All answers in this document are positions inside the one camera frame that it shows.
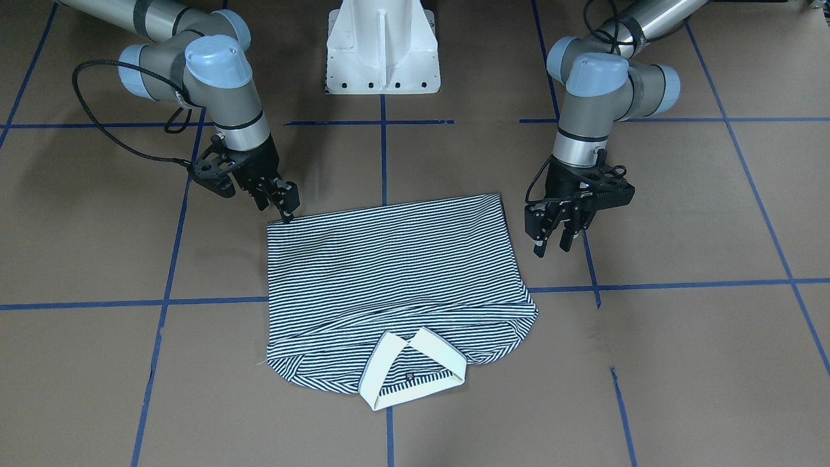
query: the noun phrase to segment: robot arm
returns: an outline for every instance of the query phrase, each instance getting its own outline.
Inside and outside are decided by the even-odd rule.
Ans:
[[[664,37],[709,0],[641,0],[607,20],[584,39],[564,37],[548,55],[550,75],[565,85],[544,198],[525,198],[525,231],[544,256],[552,232],[564,224],[559,247],[569,251],[601,209],[631,202],[634,187],[621,165],[605,163],[614,121],[667,111],[680,95],[680,78],[669,66],[629,60],[650,41]]]
[[[190,177],[224,198],[239,187],[259,210],[274,204],[284,221],[300,205],[297,186],[278,173],[279,155],[262,110],[245,50],[251,33],[230,10],[199,12],[171,0],[63,0],[65,5],[159,42],[127,47],[120,61],[154,72],[182,92],[135,68],[120,67],[124,86],[154,101],[204,107],[217,134],[197,160]]]

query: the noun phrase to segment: light blue joint cap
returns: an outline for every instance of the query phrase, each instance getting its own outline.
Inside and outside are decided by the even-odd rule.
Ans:
[[[546,63],[548,73],[562,84],[564,84],[562,82],[562,59],[565,58],[565,51],[568,50],[568,46],[575,39],[576,37],[573,36],[562,37],[550,48],[550,53],[548,54],[548,61]]]
[[[565,86],[578,97],[604,96],[619,89],[628,79],[628,60],[609,53],[588,52],[574,59]]]
[[[148,44],[135,44],[125,48],[121,52],[121,56],[118,57],[118,61],[124,61],[130,65],[138,66],[139,59],[141,58],[141,49],[147,46]],[[155,101],[150,93],[147,92],[147,87],[144,86],[144,81],[141,79],[141,71],[119,66],[118,76],[121,78],[121,84],[127,88],[127,91],[138,97],[146,97],[147,99]]]
[[[184,49],[184,59],[190,74],[208,86],[236,89],[253,77],[242,46],[230,36],[200,37]]]
[[[680,76],[677,75],[677,71],[674,71],[674,68],[670,66],[657,66],[663,70],[663,76],[666,77],[666,92],[663,93],[663,100],[660,101],[660,105],[652,115],[660,114],[671,109],[675,105],[675,102],[677,102],[677,98],[680,97]]]
[[[233,31],[237,34],[237,40],[242,44],[242,48],[248,50],[248,47],[251,46],[251,30],[248,29],[245,20],[238,13],[232,12],[231,10],[217,10],[211,14],[224,16],[231,23]]]

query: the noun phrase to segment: white mounting bracket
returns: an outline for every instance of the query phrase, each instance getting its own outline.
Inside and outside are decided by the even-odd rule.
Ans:
[[[343,0],[329,13],[330,94],[431,94],[441,88],[435,14],[419,0]]]

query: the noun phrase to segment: striped fabric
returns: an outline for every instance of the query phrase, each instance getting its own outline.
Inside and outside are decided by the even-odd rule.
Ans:
[[[480,365],[517,348],[538,311],[498,194],[273,223],[268,364],[286,380],[354,394],[385,332],[425,327]],[[380,395],[450,376],[405,347]]]

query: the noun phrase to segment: white plastic base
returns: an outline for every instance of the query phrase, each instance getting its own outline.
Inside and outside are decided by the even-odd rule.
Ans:
[[[330,94],[431,94],[441,88],[435,15],[419,0],[344,0],[329,13]]]

